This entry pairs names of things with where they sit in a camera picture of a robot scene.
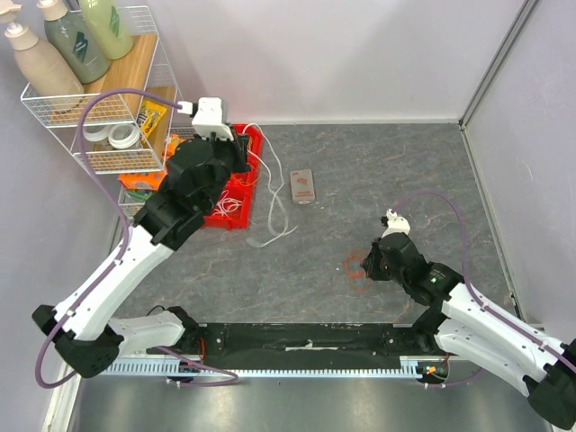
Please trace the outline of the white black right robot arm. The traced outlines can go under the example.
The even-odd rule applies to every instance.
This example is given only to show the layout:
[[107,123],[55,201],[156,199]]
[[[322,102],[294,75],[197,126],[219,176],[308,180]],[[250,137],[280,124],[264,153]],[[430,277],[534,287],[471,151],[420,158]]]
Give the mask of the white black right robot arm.
[[557,428],[575,425],[575,345],[503,310],[447,265],[428,262],[405,233],[375,239],[362,263],[369,279],[392,281],[425,306],[412,331],[422,354],[441,349],[499,377]]

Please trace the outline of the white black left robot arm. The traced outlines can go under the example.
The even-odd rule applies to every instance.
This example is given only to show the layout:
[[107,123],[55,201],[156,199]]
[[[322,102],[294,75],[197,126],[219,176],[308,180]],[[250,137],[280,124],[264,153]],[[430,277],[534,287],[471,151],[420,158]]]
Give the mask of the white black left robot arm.
[[155,348],[190,353],[198,323],[179,306],[136,319],[115,312],[140,282],[176,252],[212,214],[234,174],[249,171],[247,134],[211,132],[181,142],[167,173],[126,227],[125,237],[89,277],[56,306],[41,305],[33,321],[73,371],[92,378],[117,357]]

